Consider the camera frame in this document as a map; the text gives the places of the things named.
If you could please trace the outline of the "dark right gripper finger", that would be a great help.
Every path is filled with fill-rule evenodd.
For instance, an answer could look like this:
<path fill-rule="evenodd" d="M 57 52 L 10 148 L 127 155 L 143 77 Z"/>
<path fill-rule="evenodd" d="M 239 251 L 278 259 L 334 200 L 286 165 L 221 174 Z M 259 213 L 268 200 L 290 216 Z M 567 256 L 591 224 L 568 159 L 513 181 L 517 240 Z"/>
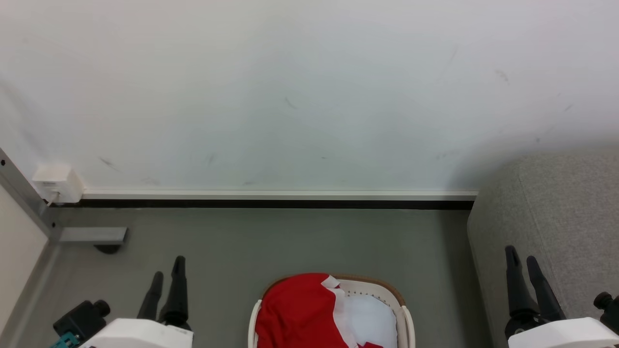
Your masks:
<path fill-rule="evenodd" d="M 561 321 L 566 315 L 534 256 L 528 256 L 529 281 L 535 291 L 540 317 L 548 322 Z"/>
<path fill-rule="evenodd" d="M 539 313 L 522 273 L 522 262 L 514 246 L 505 247 L 508 308 L 511 321 L 525 322 Z"/>

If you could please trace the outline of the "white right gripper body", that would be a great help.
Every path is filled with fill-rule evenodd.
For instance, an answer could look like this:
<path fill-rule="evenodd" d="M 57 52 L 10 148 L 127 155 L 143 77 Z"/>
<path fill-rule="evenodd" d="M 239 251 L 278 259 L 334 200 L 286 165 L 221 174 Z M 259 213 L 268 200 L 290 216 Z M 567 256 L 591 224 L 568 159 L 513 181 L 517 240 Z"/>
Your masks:
<path fill-rule="evenodd" d="M 509 348 L 616 348 L 618 319 L 617 311 L 606 311 L 600 319 L 559 321 L 523 312 L 508 320 L 504 333 Z"/>

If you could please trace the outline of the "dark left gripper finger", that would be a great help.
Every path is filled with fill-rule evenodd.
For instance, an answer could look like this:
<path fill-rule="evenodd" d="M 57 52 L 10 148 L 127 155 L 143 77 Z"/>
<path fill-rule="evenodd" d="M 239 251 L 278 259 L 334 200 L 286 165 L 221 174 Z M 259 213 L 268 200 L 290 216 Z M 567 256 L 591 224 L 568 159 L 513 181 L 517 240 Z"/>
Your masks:
<path fill-rule="evenodd" d="M 177 256 L 172 269 L 172 284 L 170 285 L 166 303 L 161 309 L 159 322 L 166 326 L 175 326 L 184 330 L 192 330 L 188 324 L 189 304 L 186 279 L 186 258 Z"/>
<path fill-rule="evenodd" d="M 146 292 L 141 308 L 138 311 L 138 319 L 157 319 L 159 300 L 161 299 L 163 290 L 163 279 L 164 276 L 162 272 L 156 272 L 153 276 L 152 284 Z"/>

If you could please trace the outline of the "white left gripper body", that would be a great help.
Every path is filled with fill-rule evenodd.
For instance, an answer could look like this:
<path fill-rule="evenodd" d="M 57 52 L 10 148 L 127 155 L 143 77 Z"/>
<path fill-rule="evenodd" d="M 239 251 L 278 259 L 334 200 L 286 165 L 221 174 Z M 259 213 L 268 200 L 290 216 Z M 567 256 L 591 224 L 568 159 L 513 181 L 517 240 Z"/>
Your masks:
<path fill-rule="evenodd" d="M 194 333 L 148 319 L 115 319 L 82 348 L 191 348 Z"/>

